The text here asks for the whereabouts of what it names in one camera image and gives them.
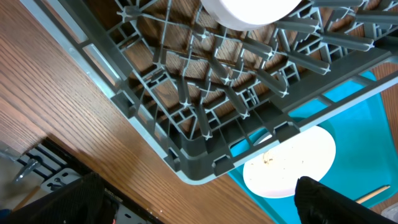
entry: blue tray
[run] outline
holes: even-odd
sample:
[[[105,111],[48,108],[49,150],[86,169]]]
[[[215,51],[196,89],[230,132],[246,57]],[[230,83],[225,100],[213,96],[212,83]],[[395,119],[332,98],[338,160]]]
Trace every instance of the blue tray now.
[[[364,77],[375,80],[371,72]],[[325,94],[333,101],[339,101],[362,89],[362,86],[348,81]],[[291,117],[303,119],[326,108],[317,100],[289,113]],[[336,158],[321,183],[356,200],[384,185],[391,187],[364,202],[372,207],[398,192],[398,156],[394,147],[386,113],[380,94],[377,94],[319,124],[335,139]],[[254,142],[265,131],[252,136]],[[242,141],[231,149],[236,156],[247,149]],[[294,197],[271,199],[253,194],[244,184],[243,166],[229,172],[231,178],[277,223],[300,223]]]

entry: wooden table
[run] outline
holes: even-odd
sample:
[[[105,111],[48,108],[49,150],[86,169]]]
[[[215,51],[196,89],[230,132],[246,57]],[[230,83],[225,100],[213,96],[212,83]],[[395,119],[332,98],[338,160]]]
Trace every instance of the wooden table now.
[[[382,96],[396,140],[398,86]],[[21,153],[50,136],[165,223],[272,222],[227,175],[199,186],[180,181],[16,0],[0,1],[0,132]]]

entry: wood grain surface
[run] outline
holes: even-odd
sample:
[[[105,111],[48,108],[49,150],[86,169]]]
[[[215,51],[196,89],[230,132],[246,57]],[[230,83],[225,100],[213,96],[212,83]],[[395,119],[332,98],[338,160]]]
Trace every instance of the wood grain surface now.
[[[397,96],[398,86],[382,93],[395,140]],[[272,223],[227,175],[184,184],[23,5],[2,0],[0,140],[22,153],[47,136],[165,223]]]

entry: dish rack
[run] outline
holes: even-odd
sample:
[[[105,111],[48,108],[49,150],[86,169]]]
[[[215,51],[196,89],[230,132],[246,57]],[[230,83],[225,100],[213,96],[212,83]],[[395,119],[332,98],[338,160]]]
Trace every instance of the dish rack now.
[[[367,0],[302,1],[287,17],[268,26],[272,32],[267,42],[254,38],[253,31],[239,36],[223,26],[204,26],[199,20],[206,12],[199,1],[192,1],[198,7],[191,21],[175,22],[170,14],[178,5],[176,1],[114,0],[114,15],[119,20],[105,29],[103,19],[100,22],[87,1],[21,0],[159,157],[188,184],[211,181],[398,82],[397,72],[377,81],[361,75],[382,63],[397,62],[398,13],[389,11],[397,5],[395,1],[382,0],[373,10],[367,10]],[[166,5],[161,16],[147,12],[160,2]],[[330,10],[329,18],[322,18],[323,9]],[[155,43],[142,34],[139,21],[143,18],[163,26]],[[351,22],[336,31],[341,21]],[[168,29],[175,28],[189,33],[185,50],[165,44]],[[356,30],[363,30],[364,37],[350,35]],[[197,43],[209,39],[214,40],[210,53],[198,54]],[[238,46],[234,63],[220,59],[220,49],[227,42]],[[129,49],[138,43],[151,55],[151,66],[145,70],[129,57]],[[247,52],[257,56],[260,63],[248,65]],[[179,74],[168,66],[170,57],[183,62]],[[276,58],[284,60],[270,67]],[[195,62],[206,65],[204,77],[193,78],[187,72]],[[339,101],[325,96],[347,81],[365,87]],[[171,83],[170,89],[177,93],[173,98],[179,103],[175,106],[167,106],[157,91],[164,83]],[[259,86],[268,90],[261,92]],[[193,88],[199,91],[199,97],[192,97]],[[207,102],[214,93],[218,97]],[[325,108],[301,121],[289,116],[312,100]],[[231,111],[220,116],[218,110],[227,104]],[[185,130],[182,126],[188,120],[192,122]],[[249,136],[259,130],[266,130],[272,137],[260,144],[251,142]],[[233,156],[231,147],[244,139],[249,149]]]

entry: plastic dish rack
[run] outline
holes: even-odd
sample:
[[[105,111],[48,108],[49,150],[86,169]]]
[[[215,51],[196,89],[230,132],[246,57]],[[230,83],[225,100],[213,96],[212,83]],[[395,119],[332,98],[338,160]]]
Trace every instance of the plastic dish rack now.
[[[371,72],[364,76],[375,80]],[[363,88],[362,85],[348,82],[326,95],[338,101]],[[303,119],[323,109],[321,103],[312,101],[290,115],[295,119]],[[321,183],[352,200],[390,185],[389,189],[363,203],[368,208],[398,192],[398,156],[380,94],[358,103],[319,126],[326,129],[336,142],[335,161]],[[256,133],[250,138],[255,141],[263,134],[265,133]],[[232,152],[239,154],[247,148],[248,144],[241,142],[232,148]],[[244,184],[242,173],[243,166],[240,166],[229,175],[276,223],[300,223],[294,196],[278,199],[257,196]]]
[[[397,3],[382,0],[378,7],[367,10],[368,1],[313,0],[302,1],[287,17],[277,21],[270,41],[263,43],[247,32],[242,38],[219,26],[217,30],[198,21],[205,10],[199,5],[192,22],[174,22],[170,13],[178,0],[114,0],[119,22],[105,29],[103,19],[94,16],[86,1],[82,0],[21,0],[32,15],[68,52],[98,88],[112,101],[159,157],[188,184],[204,184],[225,174],[246,161],[266,152],[295,134],[318,125],[332,116],[356,105],[397,83],[398,73],[378,81],[361,74],[382,63],[396,63],[398,52],[398,14],[388,11]],[[163,2],[167,10],[162,16],[146,11]],[[323,21],[321,9],[332,9]],[[351,18],[351,23],[338,32],[334,25]],[[139,19],[163,24],[157,44],[150,45],[138,26]],[[126,33],[123,27],[133,27]],[[165,45],[168,28],[178,27],[190,33],[186,51]],[[364,37],[350,35],[356,29],[364,30]],[[115,40],[112,33],[121,33]],[[295,39],[289,43],[288,34]],[[195,53],[194,44],[215,39],[211,54]],[[140,71],[129,59],[128,51],[138,42],[144,43],[152,55],[151,67]],[[234,63],[220,60],[220,48],[226,42],[239,45],[238,59]],[[258,67],[245,64],[250,52],[261,59]],[[180,74],[167,66],[168,59],[179,57],[184,61]],[[267,68],[277,57],[280,64]],[[204,78],[187,74],[190,63],[207,64]],[[242,77],[253,78],[242,82]],[[333,101],[325,93],[352,80],[365,87],[340,101]],[[155,90],[171,82],[179,103],[167,107]],[[269,91],[259,93],[257,86]],[[191,97],[191,89],[200,91],[199,100]],[[211,103],[205,103],[212,93],[221,93]],[[301,105],[318,100],[325,108],[301,121],[289,113]],[[218,116],[223,105],[232,106],[230,113]],[[193,120],[188,131],[182,123]],[[254,144],[249,136],[267,130],[272,137]],[[232,155],[231,146],[246,139],[249,149]]]

